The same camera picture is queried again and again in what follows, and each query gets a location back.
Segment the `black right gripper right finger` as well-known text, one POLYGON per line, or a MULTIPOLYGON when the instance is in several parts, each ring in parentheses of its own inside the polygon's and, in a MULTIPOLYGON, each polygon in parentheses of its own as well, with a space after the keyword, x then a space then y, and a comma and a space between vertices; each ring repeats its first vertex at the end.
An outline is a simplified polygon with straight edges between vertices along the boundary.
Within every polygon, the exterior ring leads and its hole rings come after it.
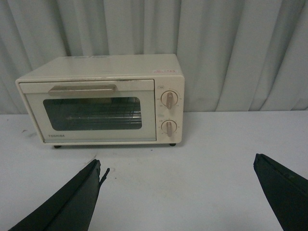
POLYGON ((254 171, 284 231, 308 229, 308 180, 264 154, 256 154, 254 171))

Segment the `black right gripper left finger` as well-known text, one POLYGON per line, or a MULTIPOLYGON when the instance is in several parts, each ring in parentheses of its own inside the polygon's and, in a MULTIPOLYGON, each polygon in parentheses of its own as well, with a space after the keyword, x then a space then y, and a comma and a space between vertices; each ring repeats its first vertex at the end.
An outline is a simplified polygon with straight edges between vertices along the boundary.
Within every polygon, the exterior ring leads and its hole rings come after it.
POLYGON ((94 159, 12 231, 87 231, 108 168, 100 178, 101 163, 94 159))

